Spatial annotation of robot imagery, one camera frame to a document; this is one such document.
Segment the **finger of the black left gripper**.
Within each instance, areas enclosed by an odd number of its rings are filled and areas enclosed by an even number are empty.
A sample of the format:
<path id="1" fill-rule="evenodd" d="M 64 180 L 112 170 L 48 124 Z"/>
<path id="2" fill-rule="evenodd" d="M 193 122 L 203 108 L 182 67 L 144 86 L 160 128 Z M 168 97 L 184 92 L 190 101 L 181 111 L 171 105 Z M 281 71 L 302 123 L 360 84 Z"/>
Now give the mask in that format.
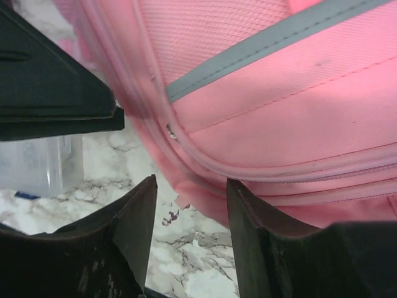
<path id="1" fill-rule="evenodd" d="M 110 88 L 1 3 L 1 141 L 124 127 Z"/>

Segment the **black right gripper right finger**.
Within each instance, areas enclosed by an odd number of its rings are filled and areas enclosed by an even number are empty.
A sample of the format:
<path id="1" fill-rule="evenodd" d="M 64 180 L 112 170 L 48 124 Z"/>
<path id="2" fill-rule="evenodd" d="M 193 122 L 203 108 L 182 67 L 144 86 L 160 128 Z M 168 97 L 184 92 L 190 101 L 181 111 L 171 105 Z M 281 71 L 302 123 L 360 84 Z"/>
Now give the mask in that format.
<path id="1" fill-rule="evenodd" d="M 395 297 L 396 224 L 342 222 L 320 229 L 226 187 L 241 297 Z"/>

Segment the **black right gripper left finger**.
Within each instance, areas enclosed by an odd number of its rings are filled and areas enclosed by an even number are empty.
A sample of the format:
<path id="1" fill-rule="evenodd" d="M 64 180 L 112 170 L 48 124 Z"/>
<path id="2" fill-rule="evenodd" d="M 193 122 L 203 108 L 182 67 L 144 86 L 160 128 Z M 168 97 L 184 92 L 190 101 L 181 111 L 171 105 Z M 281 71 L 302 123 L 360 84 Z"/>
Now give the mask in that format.
<path id="1" fill-rule="evenodd" d="M 158 186 L 131 191 L 53 233 L 1 225 L 2 297 L 147 297 Z"/>

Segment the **pink student backpack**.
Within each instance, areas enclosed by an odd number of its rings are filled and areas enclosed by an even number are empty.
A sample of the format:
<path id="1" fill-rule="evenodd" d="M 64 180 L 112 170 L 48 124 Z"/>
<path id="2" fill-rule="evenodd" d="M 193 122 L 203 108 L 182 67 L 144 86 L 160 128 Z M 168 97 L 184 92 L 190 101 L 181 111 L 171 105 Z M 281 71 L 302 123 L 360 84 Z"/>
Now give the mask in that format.
<path id="1" fill-rule="evenodd" d="M 396 219 L 395 1 L 56 1 L 178 193 L 303 222 Z"/>

